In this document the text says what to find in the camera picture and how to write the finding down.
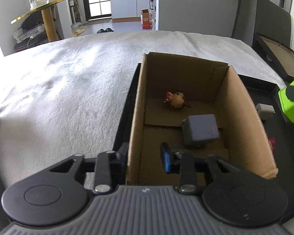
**pink object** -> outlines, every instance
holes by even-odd
[[[170,102],[173,98],[173,94],[171,92],[165,93],[165,101],[164,102]]]
[[[269,138],[268,139],[271,145],[272,152],[274,151],[274,146],[276,145],[276,139],[275,138]]]

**bed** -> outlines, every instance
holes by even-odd
[[[74,153],[110,150],[137,63],[150,51],[227,62],[239,74],[284,86],[243,42],[197,33],[104,33],[12,54],[0,62],[4,186]]]

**gray cube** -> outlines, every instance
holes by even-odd
[[[189,116],[182,124],[185,147],[194,148],[219,138],[216,117],[210,115]]]

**black circular pad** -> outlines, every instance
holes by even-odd
[[[53,185],[37,185],[28,189],[24,197],[29,204],[47,206],[60,199],[61,191]]]
[[[288,197],[279,185],[250,172],[223,174],[207,186],[202,200],[213,216],[244,228],[278,222],[288,205]]]
[[[7,215],[29,226],[65,222],[79,214],[87,203],[83,185],[67,174],[57,172],[28,177],[2,195],[2,207]]]

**gray ribbed plate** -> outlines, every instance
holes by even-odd
[[[30,229],[10,224],[0,235],[282,235],[275,224],[242,229],[210,216],[195,196],[184,196],[172,186],[120,186],[97,196],[75,219],[52,228]]]

